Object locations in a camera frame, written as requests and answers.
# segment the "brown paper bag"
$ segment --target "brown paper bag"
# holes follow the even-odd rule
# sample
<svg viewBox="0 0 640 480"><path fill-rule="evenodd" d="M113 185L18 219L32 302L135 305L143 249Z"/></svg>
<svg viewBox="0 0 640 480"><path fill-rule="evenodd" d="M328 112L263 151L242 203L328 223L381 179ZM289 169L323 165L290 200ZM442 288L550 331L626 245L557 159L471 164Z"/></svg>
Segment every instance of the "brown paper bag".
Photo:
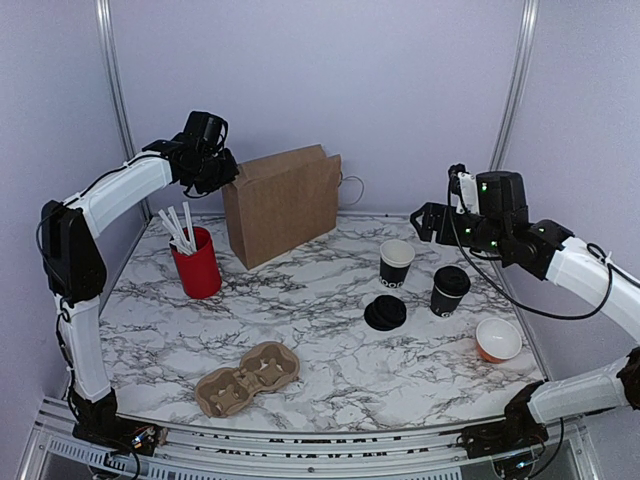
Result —
<svg viewBox="0 0 640 480"><path fill-rule="evenodd" d="M339 155L320 145L239 165L222 189L231 249L251 269L336 226Z"/></svg>

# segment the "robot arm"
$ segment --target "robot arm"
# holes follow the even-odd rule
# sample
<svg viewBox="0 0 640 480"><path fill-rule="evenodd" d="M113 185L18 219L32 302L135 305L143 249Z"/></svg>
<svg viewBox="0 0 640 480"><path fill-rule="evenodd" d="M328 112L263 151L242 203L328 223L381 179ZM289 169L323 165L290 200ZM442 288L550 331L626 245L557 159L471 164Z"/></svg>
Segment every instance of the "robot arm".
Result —
<svg viewBox="0 0 640 480"><path fill-rule="evenodd" d="M437 243L489 253L503 267L518 264L593 306L605 299L600 312L640 342L638 280L608 257L594 256L585 242L561 225L550 220L530 223L519 174L473 176L463 165L456 165L449 175L449 192L460 198L457 208L450 201L448 205L427 203L411 215L423 241L432 241L435 235ZM640 348L579 376L528 385L506 406L505 420L468 427L462 441L472 458L494 454L529 446L536 437L546 440L544 425L559 418L629 405L640 408Z"/></svg>
<svg viewBox="0 0 640 480"><path fill-rule="evenodd" d="M184 131L171 141L153 142L84 191L42 210L44 268L58 309L58 341L71 371L69 406L79 438L153 452L158 429L116 415L98 324L107 272L95 239L126 210L171 183L186 186L186 194L195 187L206 195L233 181L238 169L224 147L227 128L220 117L191 112ZM139 430L152 433L141 439L133 435Z"/></svg>

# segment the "red container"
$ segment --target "red container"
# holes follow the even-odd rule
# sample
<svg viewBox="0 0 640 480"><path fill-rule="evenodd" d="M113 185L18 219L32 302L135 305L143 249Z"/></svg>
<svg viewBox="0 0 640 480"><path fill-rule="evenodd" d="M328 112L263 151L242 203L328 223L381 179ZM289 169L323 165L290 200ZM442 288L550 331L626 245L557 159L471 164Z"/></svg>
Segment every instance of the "red container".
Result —
<svg viewBox="0 0 640 480"><path fill-rule="evenodd" d="M193 233L196 237L196 253L183 255L171 245L171 254L176 262L184 293L191 298L207 298L218 293L222 280L211 234L202 227L193 227Z"/></svg>

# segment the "bowl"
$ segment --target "bowl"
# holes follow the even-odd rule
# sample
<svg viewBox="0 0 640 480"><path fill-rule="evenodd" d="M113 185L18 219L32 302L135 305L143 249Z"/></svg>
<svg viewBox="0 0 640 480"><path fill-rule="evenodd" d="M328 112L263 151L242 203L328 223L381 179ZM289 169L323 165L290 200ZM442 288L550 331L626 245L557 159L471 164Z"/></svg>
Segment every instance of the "bowl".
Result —
<svg viewBox="0 0 640 480"><path fill-rule="evenodd" d="M511 360L522 350L520 332L506 320L485 318L476 327L476 346L487 362L502 363Z"/></svg>

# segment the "gray marble veining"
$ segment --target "gray marble veining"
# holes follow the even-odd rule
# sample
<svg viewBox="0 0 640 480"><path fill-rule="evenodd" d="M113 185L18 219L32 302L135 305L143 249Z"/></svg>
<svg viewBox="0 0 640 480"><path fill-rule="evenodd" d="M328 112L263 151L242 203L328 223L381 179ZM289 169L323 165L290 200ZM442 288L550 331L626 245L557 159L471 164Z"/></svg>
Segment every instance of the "gray marble veining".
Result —
<svg viewBox="0 0 640 480"><path fill-rule="evenodd" d="M229 248L223 219L194 222L214 239L223 278L216 296L184 294L167 234L154 220L102 313L104 358L121 413L250 430L399 429L498 415L518 390L542 378L526 340L522 353L501 365L480 359L476 325L499 316L521 331L513 309L457 249L421 243L404 219L339 217L336 230L250 272ZM378 280L379 246L391 238L416 249L397 290ZM428 308L429 292L435 271L451 264L467 271L472 288L441 319ZM408 318L378 332L363 311L389 293L406 303ZM207 418L194 399L198 380L237 366L267 340L298 355L299 380L257 395L230 418Z"/></svg>

